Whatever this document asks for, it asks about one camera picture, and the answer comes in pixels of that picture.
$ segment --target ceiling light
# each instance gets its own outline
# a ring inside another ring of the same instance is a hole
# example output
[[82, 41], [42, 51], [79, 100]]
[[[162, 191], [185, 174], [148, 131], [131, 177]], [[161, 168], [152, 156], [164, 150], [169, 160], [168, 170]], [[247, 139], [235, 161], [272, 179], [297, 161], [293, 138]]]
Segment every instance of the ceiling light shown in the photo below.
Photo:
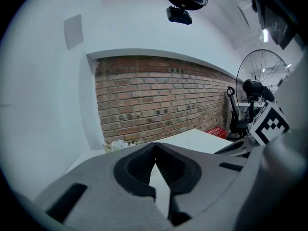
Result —
[[263, 39], [264, 43], [268, 42], [269, 40], [269, 32], [266, 29], [263, 30]]

